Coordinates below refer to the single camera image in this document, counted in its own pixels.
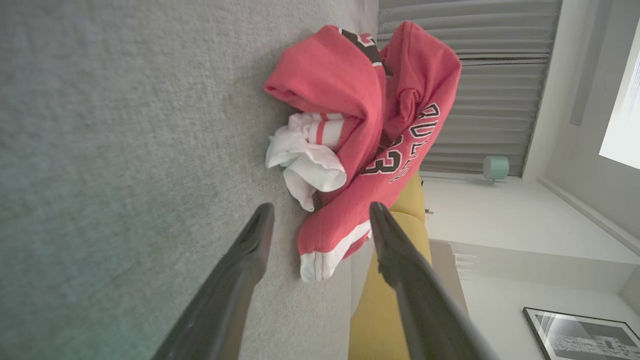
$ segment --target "sofa cushion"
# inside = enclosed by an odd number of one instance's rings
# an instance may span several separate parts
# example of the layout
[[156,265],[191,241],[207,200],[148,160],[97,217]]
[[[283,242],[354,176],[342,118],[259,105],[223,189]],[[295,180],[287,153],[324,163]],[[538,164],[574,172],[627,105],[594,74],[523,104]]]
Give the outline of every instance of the sofa cushion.
[[[416,249],[431,262],[424,221],[406,213],[391,212]],[[374,252],[360,304],[351,318],[350,359],[409,359],[396,292],[378,272]]]
[[424,196],[421,182],[420,174],[416,172],[411,176],[411,179],[409,179],[396,202],[391,205],[389,211],[405,213],[424,222]]

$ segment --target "sofa armrest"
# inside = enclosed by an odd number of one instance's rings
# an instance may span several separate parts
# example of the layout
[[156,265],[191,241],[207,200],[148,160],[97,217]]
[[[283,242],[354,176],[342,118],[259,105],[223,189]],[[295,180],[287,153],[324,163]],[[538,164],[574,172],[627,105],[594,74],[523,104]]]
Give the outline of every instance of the sofa armrest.
[[462,292],[462,284],[456,267],[456,257],[451,250],[451,245],[442,241],[429,240],[431,248],[431,266],[440,278],[445,289],[459,305],[460,309],[469,316],[467,302]]

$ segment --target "framed picture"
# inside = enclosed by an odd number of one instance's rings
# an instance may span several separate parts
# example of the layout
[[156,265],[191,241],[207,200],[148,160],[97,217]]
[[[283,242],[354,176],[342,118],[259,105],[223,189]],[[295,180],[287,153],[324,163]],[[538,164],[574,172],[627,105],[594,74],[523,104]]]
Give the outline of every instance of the framed picture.
[[546,360],[640,360],[640,339],[625,322],[522,309]]

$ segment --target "gray carpet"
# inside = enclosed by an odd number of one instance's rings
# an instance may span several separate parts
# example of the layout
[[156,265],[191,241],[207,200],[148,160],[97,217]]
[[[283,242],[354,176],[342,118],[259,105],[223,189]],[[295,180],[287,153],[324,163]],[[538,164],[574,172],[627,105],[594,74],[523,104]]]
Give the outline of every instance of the gray carpet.
[[276,224],[240,358],[344,358],[351,265],[300,281],[306,214],[264,168],[293,110],[262,84],[324,24],[375,34],[377,8],[3,1],[0,358],[150,358],[262,202]]

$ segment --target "gray curtain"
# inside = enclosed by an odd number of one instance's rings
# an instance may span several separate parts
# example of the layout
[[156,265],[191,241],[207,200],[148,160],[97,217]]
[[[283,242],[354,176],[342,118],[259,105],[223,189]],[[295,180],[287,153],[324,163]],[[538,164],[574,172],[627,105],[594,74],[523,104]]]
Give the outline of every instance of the gray curtain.
[[380,10],[379,46],[411,20],[456,51],[462,76],[420,169],[482,173],[488,155],[521,176],[547,76],[561,0],[423,1]]

